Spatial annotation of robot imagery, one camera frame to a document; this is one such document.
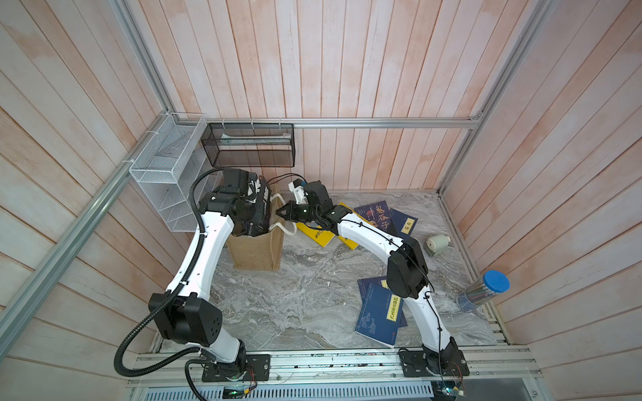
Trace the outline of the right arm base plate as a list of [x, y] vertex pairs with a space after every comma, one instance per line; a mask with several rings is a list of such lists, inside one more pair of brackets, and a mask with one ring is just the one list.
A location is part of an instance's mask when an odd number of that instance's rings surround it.
[[467, 361], [460, 350], [445, 354], [435, 353], [431, 350], [411, 351], [409, 349], [400, 349], [397, 355], [406, 378], [429, 376], [461, 378], [470, 375]]

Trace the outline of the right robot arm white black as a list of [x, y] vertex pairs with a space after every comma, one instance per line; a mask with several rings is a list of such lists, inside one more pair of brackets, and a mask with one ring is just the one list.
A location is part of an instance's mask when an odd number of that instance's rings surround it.
[[351, 209], [335, 205], [320, 181], [296, 179], [289, 184], [294, 199], [276, 211], [289, 222], [314, 223], [318, 230], [356, 242], [386, 264], [386, 282], [409, 308], [421, 334], [423, 360], [433, 375], [464, 377], [467, 361], [443, 325], [433, 301], [434, 287], [419, 242], [404, 239], [369, 224]]

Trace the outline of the purple book under blue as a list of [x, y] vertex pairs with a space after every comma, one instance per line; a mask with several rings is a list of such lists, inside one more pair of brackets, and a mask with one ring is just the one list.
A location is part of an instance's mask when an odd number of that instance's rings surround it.
[[[357, 280], [358, 288], [359, 288], [359, 294], [361, 296], [361, 300], [364, 301], [366, 299], [367, 292], [369, 290], [369, 287], [371, 285], [378, 285], [380, 287], [384, 288], [389, 288], [387, 284], [387, 280], [385, 276], [381, 277], [371, 277], [371, 278], [360, 278]], [[406, 316], [404, 312], [401, 312], [400, 315], [400, 327], [407, 327], [408, 323], [406, 320]]]

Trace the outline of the brown canvas tote bag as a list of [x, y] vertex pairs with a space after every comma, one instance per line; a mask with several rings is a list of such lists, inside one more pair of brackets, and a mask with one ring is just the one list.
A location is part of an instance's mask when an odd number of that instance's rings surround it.
[[286, 222], [276, 215], [276, 210], [285, 203], [276, 185], [271, 186], [270, 231], [258, 237], [234, 237], [227, 239], [227, 249], [237, 270], [253, 272], [276, 272], [282, 260], [284, 238], [294, 236], [298, 229], [294, 222]]

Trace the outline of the white tape roll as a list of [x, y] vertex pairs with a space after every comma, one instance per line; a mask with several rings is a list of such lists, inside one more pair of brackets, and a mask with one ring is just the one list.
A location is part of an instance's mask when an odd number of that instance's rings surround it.
[[430, 257], [442, 254], [451, 244], [451, 237], [445, 234], [437, 234], [426, 239], [426, 252]]

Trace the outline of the dark portrait book far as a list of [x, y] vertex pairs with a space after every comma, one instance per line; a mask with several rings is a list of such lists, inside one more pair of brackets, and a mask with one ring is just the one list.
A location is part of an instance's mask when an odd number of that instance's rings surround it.
[[391, 211], [385, 200], [382, 200], [381, 202], [370, 203], [361, 207], [356, 207], [354, 208], [354, 212], [360, 217], [367, 220], [369, 224], [373, 225], [379, 230], [382, 230], [383, 232], [386, 232], [393, 236], [397, 235], [391, 216]]

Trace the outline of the yellow book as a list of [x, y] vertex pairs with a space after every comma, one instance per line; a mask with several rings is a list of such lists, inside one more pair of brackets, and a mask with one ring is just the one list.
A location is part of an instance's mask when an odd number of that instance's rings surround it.
[[335, 239], [334, 233], [320, 230], [319, 227], [308, 227], [302, 222], [297, 222], [296, 227], [304, 235], [313, 240], [321, 247], [327, 247]]
[[[339, 205], [340, 205], [340, 206], [343, 206], [343, 207], [346, 207], [346, 208], [348, 208], [348, 209], [349, 209], [349, 211], [350, 211], [350, 212], [355, 213], [355, 211], [354, 211], [353, 209], [349, 208], [349, 207], [348, 207], [346, 204], [344, 204], [343, 202], [339, 202]], [[350, 249], [350, 250], [352, 250], [352, 251], [353, 251], [353, 250], [355, 250], [355, 249], [359, 246], [359, 244], [358, 244], [357, 242], [354, 242], [354, 241], [352, 241], [352, 240], [349, 240], [348, 238], [341, 237], [341, 236], [338, 236], [338, 238], [339, 238], [339, 240], [341, 240], [341, 242], [343, 242], [343, 243], [344, 243], [344, 245], [346, 245], [346, 247], [349, 247], [349, 249]]]

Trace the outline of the small blue book far right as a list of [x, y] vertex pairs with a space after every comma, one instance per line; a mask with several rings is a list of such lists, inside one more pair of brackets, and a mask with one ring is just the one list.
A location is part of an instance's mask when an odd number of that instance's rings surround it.
[[416, 227], [418, 219], [396, 209], [390, 209], [391, 234], [396, 237], [408, 238]]

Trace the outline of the blue book bottom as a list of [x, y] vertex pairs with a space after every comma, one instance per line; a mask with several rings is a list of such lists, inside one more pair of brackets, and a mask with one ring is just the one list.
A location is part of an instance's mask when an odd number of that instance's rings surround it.
[[403, 299], [386, 287], [368, 287], [355, 331], [387, 347], [396, 345], [400, 328]]

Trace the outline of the black mesh wall basket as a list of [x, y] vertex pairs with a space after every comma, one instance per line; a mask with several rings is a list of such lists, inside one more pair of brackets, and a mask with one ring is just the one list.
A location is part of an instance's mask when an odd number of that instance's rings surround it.
[[294, 127], [284, 123], [209, 123], [201, 144], [215, 167], [291, 168]]

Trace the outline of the black wolf book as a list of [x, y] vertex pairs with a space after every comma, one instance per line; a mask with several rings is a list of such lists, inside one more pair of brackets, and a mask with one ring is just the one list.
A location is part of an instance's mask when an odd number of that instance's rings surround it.
[[250, 198], [246, 196], [246, 200], [256, 204], [256, 215], [254, 221], [247, 225], [247, 235], [249, 237], [258, 237], [269, 232], [270, 217], [271, 217], [271, 195], [272, 190], [267, 186], [262, 196]]

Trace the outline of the aluminium rail front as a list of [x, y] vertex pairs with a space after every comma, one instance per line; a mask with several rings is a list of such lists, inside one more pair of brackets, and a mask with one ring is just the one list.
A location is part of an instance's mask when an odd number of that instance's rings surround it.
[[[475, 379], [535, 379], [543, 377], [530, 349], [523, 346], [462, 346]], [[259, 384], [325, 384], [357, 382], [438, 381], [441, 377], [406, 378], [396, 349], [267, 351], [271, 369]]]

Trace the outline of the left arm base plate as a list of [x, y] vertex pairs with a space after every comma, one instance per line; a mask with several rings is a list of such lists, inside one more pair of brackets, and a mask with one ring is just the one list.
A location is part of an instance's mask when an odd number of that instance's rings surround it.
[[249, 382], [251, 379], [267, 381], [270, 369], [270, 354], [248, 354], [243, 363], [206, 363], [202, 381], [204, 383]]

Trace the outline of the clear tube blue cap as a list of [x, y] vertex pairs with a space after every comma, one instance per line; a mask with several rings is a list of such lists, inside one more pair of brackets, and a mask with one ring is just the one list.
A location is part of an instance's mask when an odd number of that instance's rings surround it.
[[456, 304], [463, 312], [472, 312], [496, 295], [510, 289], [508, 277], [495, 270], [486, 271], [456, 297]]

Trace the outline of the yellow book right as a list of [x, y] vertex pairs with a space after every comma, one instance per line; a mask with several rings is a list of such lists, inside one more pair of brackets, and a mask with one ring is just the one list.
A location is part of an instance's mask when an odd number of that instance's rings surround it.
[[[348, 207], [346, 204], [344, 204], [343, 202], [339, 202], [339, 205], [340, 205], [340, 206], [343, 206], [343, 207], [346, 207], [346, 208], [348, 208], [348, 209], [349, 209], [349, 211], [350, 211], [350, 212], [355, 213], [355, 211], [354, 211], [353, 209], [349, 208], [349, 207]], [[344, 243], [344, 245], [346, 245], [346, 247], [349, 247], [349, 249], [350, 249], [350, 250], [352, 250], [352, 251], [353, 251], [353, 250], [355, 250], [355, 249], [359, 246], [359, 244], [358, 244], [357, 242], [354, 242], [354, 241], [352, 241], [352, 240], [349, 240], [348, 238], [341, 237], [341, 236], [338, 236], [338, 238], [339, 238], [339, 240], [341, 240], [341, 242], [343, 242], [343, 243]]]

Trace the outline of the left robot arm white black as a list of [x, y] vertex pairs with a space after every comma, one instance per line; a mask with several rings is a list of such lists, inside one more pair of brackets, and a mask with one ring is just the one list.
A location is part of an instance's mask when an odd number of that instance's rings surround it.
[[255, 212], [263, 211], [265, 185], [255, 173], [225, 169], [222, 184], [197, 200], [196, 188], [219, 171], [208, 170], [192, 183], [188, 202], [197, 231], [179, 272], [163, 294], [151, 296], [149, 309], [163, 339], [188, 345], [188, 354], [198, 353], [241, 372], [246, 367], [245, 346], [222, 327], [222, 312], [210, 302], [210, 289], [227, 239], [234, 232], [245, 234]]

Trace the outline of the aluminium frame bar back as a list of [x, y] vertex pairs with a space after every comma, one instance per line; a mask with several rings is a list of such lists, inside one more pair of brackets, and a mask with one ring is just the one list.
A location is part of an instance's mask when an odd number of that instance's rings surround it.
[[215, 124], [290, 124], [296, 129], [474, 129], [480, 119], [471, 117], [384, 117], [384, 118], [212, 118], [198, 114], [177, 114], [180, 122], [203, 119]]

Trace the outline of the yellow book left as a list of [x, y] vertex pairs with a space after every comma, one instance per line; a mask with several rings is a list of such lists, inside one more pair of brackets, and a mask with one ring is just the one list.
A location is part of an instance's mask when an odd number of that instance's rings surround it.
[[321, 247], [327, 247], [335, 239], [334, 233], [320, 230], [319, 227], [308, 227], [302, 222], [297, 222], [296, 227], [304, 235], [313, 240]]

